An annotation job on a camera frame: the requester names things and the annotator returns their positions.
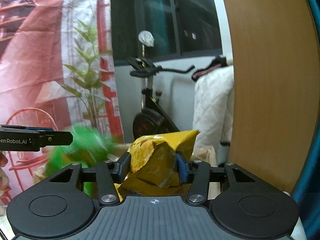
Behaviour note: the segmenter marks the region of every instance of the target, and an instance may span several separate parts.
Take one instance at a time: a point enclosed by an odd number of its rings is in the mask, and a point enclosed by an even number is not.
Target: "yellow chip bag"
[[[118,188],[125,197],[138,195],[178,195],[183,191],[175,165],[175,153],[181,151],[190,159],[198,131],[184,131],[142,136],[129,147],[131,166],[129,178]]]

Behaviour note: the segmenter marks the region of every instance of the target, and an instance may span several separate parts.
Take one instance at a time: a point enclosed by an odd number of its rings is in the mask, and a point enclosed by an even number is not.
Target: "wooden panel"
[[[306,0],[224,0],[235,66],[230,161],[291,191],[314,134],[320,64]]]

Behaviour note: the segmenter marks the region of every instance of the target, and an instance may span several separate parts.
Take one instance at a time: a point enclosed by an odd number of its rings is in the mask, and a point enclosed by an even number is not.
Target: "bike frame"
[[[141,81],[142,91],[141,91],[141,109],[149,108],[152,109],[164,117],[164,126],[169,132],[180,132],[171,118],[166,114],[166,112],[159,105],[156,98],[153,97],[153,76],[147,79],[143,78]]]

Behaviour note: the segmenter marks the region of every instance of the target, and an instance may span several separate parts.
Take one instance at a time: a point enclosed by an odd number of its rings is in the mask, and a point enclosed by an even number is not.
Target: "white quilted bag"
[[[233,66],[219,68],[201,77],[195,86],[193,129],[199,130],[195,147],[231,141],[234,104]]]

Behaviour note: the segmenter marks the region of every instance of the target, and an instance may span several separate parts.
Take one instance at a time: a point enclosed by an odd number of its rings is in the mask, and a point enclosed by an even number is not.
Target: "window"
[[[155,46],[146,49],[146,57],[177,53],[170,0],[143,0],[144,29],[152,33]]]
[[[175,0],[181,52],[221,49],[214,0]]]
[[[111,0],[112,43],[116,65],[141,55],[138,34],[150,31],[154,61],[222,53],[214,0]]]

